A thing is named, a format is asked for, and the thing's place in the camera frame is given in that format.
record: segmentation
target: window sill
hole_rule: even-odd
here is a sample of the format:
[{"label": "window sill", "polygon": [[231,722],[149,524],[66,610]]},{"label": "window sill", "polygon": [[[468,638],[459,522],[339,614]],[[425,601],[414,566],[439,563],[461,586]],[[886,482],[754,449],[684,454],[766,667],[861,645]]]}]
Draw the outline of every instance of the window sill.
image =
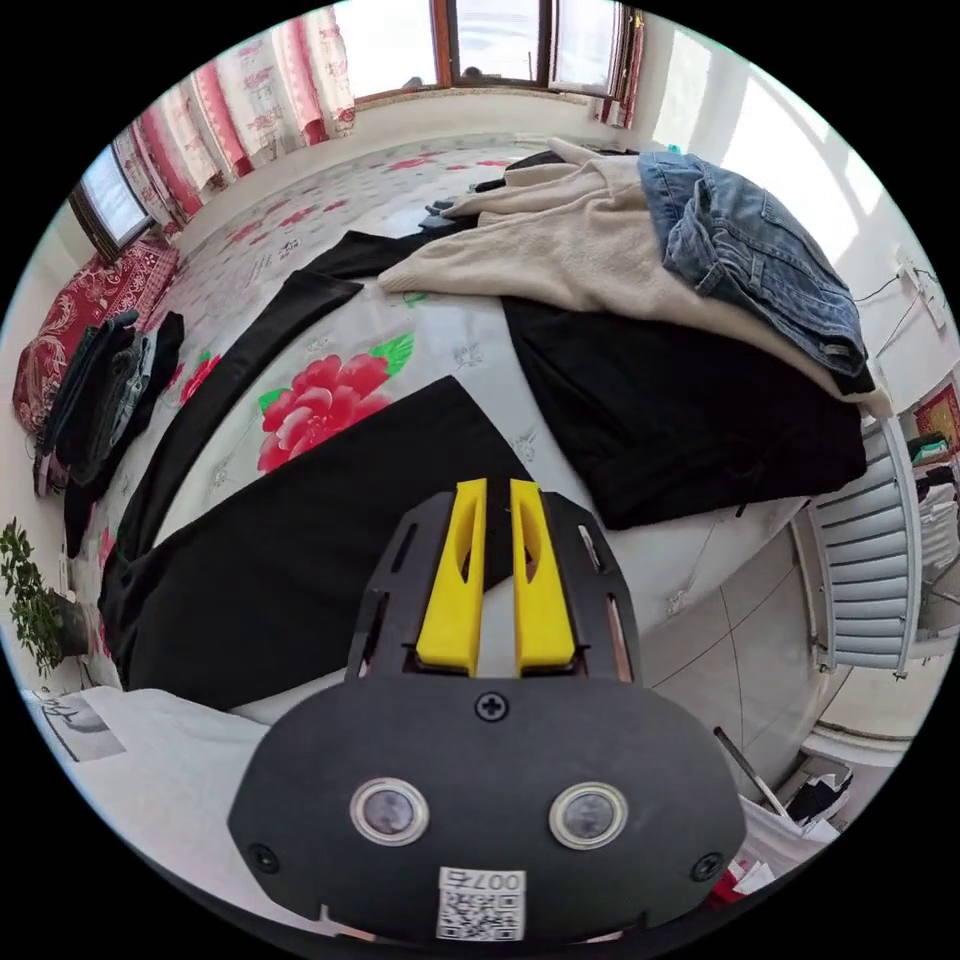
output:
[{"label": "window sill", "polygon": [[541,90],[535,87],[516,87],[504,84],[503,86],[476,86],[476,87],[444,87],[436,90],[397,91],[396,93],[373,94],[369,97],[359,97],[354,110],[362,113],[376,107],[387,107],[394,103],[408,100],[435,100],[439,97],[475,97],[495,94],[507,97],[536,97],[541,100],[559,100],[562,103],[587,104],[592,99],[579,93],[562,93],[554,90]]}]

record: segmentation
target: printed number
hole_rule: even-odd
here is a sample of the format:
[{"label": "printed number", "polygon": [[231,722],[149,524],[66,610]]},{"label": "printed number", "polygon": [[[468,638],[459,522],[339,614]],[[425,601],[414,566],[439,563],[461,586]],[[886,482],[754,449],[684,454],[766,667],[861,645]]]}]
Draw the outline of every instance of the printed number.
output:
[{"label": "printed number", "polygon": [[519,890],[520,878],[515,873],[478,873],[473,880],[474,890]]}]

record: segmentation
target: wall outlet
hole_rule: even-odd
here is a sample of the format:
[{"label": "wall outlet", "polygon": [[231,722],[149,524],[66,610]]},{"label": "wall outlet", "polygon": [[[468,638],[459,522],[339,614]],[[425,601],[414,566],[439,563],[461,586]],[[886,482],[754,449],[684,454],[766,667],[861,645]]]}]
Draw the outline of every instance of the wall outlet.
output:
[{"label": "wall outlet", "polygon": [[[897,256],[899,257],[902,253],[903,247],[898,247]],[[916,290],[918,299],[933,318],[934,324],[938,329],[943,330],[950,323],[950,317],[940,299],[940,291],[936,284],[926,274],[920,274],[913,262],[906,257],[900,261],[897,276],[907,284],[908,288]]]}]

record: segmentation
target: white cloth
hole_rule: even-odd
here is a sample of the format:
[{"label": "white cloth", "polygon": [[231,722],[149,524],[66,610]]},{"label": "white cloth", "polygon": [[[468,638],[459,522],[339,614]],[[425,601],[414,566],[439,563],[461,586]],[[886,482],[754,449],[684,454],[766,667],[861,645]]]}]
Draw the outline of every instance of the white cloth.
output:
[{"label": "white cloth", "polygon": [[160,690],[95,687],[24,698],[87,802],[131,846],[251,913],[314,933],[342,929],[270,900],[227,830],[237,787],[269,727]]},{"label": "white cloth", "polygon": [[882,389],[841,395],[825,367],[769,324],[701,297],[663,266],[636,157],[600,156],[559,140],[550,146],[582,165],[524,168],[499,190],[461,198],[444,217],[477,214],[477,228],[420,247],[380,274],[381,287],[389,293],[523,297],[706,330],[776,357],[835,399],[858,403],[878,418],[892,415]]}]

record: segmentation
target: tile floor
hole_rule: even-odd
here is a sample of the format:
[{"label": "tile floor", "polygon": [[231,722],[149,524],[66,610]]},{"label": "tile floor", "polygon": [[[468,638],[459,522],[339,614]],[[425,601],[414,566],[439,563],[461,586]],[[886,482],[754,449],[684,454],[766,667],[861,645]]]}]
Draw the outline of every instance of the tile floor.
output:
[{"label": "tile floor", "polygon": [[[814,664],[803,580],[789,528],[720,588],[641,637],[644,683],[721,726],[771,786],[845,679]],[[742,771],[737,785],[758,795]]]}]

